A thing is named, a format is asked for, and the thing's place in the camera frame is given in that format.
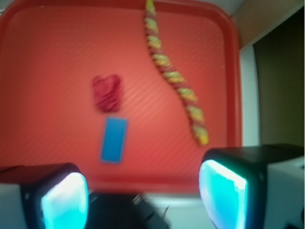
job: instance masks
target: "plastic tray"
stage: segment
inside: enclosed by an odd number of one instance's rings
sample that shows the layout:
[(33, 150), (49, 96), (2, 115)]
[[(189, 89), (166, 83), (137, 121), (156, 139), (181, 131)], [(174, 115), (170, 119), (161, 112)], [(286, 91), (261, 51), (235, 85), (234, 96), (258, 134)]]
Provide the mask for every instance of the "plastic tray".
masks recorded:
[[(0, 18), (0, 166), (75, 163), (106, 192), (198, 192), (211, 147), (240, 146), (237, 33), (217, 7), (156, 1), (164, 51), (200, 99), (199, 147), (175, 91), (151, 61), (143, 0), (18, 0)], [(122, 108), (93, 105), (92, 79), (117, 73)], [(128, 119), (122, 162), (100, 161), (105, 118)]]

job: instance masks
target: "blue block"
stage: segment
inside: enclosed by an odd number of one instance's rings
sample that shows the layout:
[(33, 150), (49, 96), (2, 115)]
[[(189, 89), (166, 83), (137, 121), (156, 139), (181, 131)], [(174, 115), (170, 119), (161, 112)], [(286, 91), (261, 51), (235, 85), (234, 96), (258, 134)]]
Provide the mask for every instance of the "blue block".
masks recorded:
[(102, 147), (101, 160), (120, 163), (125, 145), (127, 119), (108, 117)]

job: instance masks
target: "blue rectangle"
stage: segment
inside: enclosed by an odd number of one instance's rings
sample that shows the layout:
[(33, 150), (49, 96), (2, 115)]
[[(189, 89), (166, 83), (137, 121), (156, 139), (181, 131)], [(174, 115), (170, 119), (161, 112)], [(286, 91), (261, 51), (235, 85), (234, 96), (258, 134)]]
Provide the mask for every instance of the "blue rectangle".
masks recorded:
[(125, 145), (127, 119), (108, 117), (105, 127), (101, 159), (105, 162), (120, 163)]

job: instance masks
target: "white surface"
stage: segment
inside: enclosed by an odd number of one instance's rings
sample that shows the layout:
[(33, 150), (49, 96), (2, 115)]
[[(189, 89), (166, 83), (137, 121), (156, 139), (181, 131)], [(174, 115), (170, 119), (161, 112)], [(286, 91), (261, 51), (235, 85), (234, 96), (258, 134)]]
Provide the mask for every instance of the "white surface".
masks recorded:
[(240, 51), (243, 107), (243, 146), (257, 146), (259, 140), (259, 100), (253, 46)]
[(164, 215), (164, 220), (172, 229), (215, 228), (199, 195), (148, 194), (144, 198), (154, 206), (161, 217)]
[(304, 157), (270, 164), (264, 229), (304, 228)]
[(244, 0), (196, 0), (196, 1), (211, 3), (213, 5), (218, 6), (227, 14), (232, 15), (238, 9), (238, 7), (243, 3)]
[(0, 183), (0, 228), (27, 228), (19, 185)]

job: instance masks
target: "wall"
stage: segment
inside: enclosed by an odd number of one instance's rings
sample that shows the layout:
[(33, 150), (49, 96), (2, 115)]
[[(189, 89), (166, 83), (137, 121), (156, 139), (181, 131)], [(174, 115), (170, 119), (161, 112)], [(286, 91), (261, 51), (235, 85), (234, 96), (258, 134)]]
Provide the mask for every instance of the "wall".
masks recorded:
[(304, 8), (254, 45), (262, 144), (304, 146)]

